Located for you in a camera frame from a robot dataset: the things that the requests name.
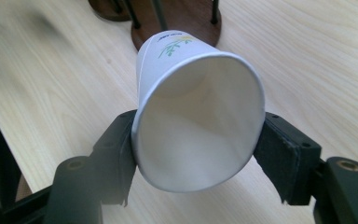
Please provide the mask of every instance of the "black metal rod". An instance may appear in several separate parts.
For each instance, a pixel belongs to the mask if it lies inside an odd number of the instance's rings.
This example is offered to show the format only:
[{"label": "black metal rod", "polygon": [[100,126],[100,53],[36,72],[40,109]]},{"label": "black metal rod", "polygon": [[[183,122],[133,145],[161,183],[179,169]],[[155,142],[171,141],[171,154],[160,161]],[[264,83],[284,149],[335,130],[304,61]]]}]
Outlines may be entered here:
[{"label": "black metal rod", "polygon": [[130,3],[130,1],[124,0],[124,5],[126,6],[128,12],[130,14],[133,28],[135,28],[135,29],[141,28],[141,23],[138,21],[138,18],[136,17],[135,12],[133,11],[132,4]]},{"label": "black metal rod", "polygon": [[219,10],[219,0],[213,0],[212,19],[211,19],[212,24],[217,24],[219,22],[219,20],[217,19],[217,11],[218,10]]},{"label": "black metal rod", "polygon": [[118,3],[118,0],[110,0],[110,3],[112,3],[113,7],[115,8],[116,13],[120,13],[123,11],[123,8]]},{"label": "black metal rod", "polygon": [[151,1],[153,4],[153,9],[155,9],[155,13],[156,13],[161,31],[168,30],[168,25],[167,25],[167,22],[165,21],[164,13],[162,12],[161,2],[159,0],[151,0]]}]

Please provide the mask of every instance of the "paper cup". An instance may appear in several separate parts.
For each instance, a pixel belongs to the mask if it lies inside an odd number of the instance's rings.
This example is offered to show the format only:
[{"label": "paper cup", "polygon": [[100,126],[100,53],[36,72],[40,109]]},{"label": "paper cup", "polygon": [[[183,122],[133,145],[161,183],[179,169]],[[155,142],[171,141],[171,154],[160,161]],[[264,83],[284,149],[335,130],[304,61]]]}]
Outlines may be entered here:
[{"label": "paper cup", "polygon": [[250,160],[265,118],[264,92],[244,59],[166,31],[142,45],[137,81],[132,148],[151,185],[207,189]]}]

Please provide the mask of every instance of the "round wooden base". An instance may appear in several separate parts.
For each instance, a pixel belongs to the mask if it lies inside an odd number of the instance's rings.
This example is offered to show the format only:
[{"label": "round wooden base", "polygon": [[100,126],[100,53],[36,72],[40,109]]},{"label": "round wooden base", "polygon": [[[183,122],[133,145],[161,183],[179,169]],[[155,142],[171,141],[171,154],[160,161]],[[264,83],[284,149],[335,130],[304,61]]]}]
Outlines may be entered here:
[{"label": "round wooden base", "polygon": [[98,16],[110,21],[129,21],[131,18],[124,4],[122,1],[118,1],[118,3],[121,11],[117,13],[110,0],[89,0],[89,5]]},{"label": "round wooden base", "polygon": [[[141,23],[140,28],[135,29],[132,26],[131,29],[132,42],[139,50],[150,36],[161,32],[161,29],[150,0],[131,3]],[[211,23],[212,3],[211,0],[161,0],[168,29],[184,31],[211,46],[216,46],[222,19],[218,11],[217,23]]]}]

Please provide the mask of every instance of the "light wood surface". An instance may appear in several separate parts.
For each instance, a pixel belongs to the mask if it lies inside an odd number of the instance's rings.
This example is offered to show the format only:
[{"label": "light wood surface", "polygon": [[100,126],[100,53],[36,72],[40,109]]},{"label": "light wood surface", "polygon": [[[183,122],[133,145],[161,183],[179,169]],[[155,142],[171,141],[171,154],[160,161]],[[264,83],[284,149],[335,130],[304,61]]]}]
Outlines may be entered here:
[{"label": "light wood surface", "polygon": [[[266,109],[358,161],[358,1],[220,1],[217,47],[248,60]],[[130,22],[98,19],[86,0],[0,0],[0,129],[31,190],[89,155],[111,121],[137,107]],[[160,191],[139,172],[129,205],[105,223],[313,223],[312,206],[280,203],[254,159],[228,182]]]}]

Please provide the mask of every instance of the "wooden table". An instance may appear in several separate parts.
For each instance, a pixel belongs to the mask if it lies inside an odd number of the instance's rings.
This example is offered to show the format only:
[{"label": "wooden table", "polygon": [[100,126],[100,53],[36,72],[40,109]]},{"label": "wooden table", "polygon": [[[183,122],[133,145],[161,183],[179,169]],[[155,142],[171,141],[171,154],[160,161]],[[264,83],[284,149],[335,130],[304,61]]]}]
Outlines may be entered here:
[{"label": "wooden table", "polygon": [[[358,1],[221,1],[218,48],[248,60],[266,109],[358,161]],[[0,129],[32,191],[57,165],[89,155],[111,121],[137,107],[130,22],[98,19],[86,0],[0,0]],[[280,203],[254,159],[228,182],[163,192],[139,172],[129,205],[105,223],[313,223],[312,206]]]}]

